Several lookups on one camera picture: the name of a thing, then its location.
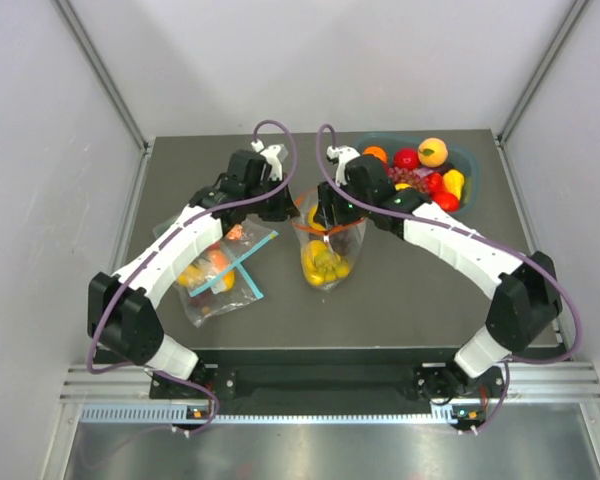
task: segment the red fruit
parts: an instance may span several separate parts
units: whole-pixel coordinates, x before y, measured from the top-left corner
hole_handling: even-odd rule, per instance
[[[453,193],[437,192],[432,198],[445,212],[455,212],[460,207],[460,202]]]
[[[393,166],[406,168],[407,170],[415,170],[420,166],[418,151],[415,148],[403,148],[402,150],[398,150],[393,157]]]
[[[444,181],[442,180],[442,175],[438,172],[432,173],[431,175],[427,175],[424,179],[427,184],[427,188],[431,193],[437,192],[445,192]]]

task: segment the ziplock bag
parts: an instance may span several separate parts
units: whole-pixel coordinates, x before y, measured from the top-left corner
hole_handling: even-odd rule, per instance
[[[362,249],[366,222],[362,219],[331,229],[316,223],[317,190],[302,194],[295,203],[300,216],[292,223],[300,241],[304,277],[313,287],[331,290],[351,273]]]
[[[153,229],[159,238],[176,220],[174,216]],[[263,297],[242,262],[278,233],[245,220],[211,245],[176,279],[185,314],[200,327],[207,318],[245,307]]]

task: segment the metal floor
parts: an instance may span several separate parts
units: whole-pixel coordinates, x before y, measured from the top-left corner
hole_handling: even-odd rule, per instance
[[[81,424],[97,463],[138,425]],[[189,440],[151,432],[100,470],[74,448],[65,480],[595,480],[600,471],[577,405],[507,405],[478,437],[448,426],[222,425]]]

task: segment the red apple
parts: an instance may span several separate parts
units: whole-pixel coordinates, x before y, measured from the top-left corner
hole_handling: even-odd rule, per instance
[[[415,148],[403,148],[398,150],[393,157],[393,166],[406,168],[407,170],[415,170],[420,166],[418,151]]]

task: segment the orange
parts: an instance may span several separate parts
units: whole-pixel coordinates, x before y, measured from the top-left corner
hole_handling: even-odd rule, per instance
[[[385,152],[382,148],[380,147],[367,147],[364,149],[364,152],[362,152],[363,155],[373,155],[376,158],[379,158],[380,160],[382,160],[384,163],[387,163],[389,161],[389,157],[387,156],[387,152]]]

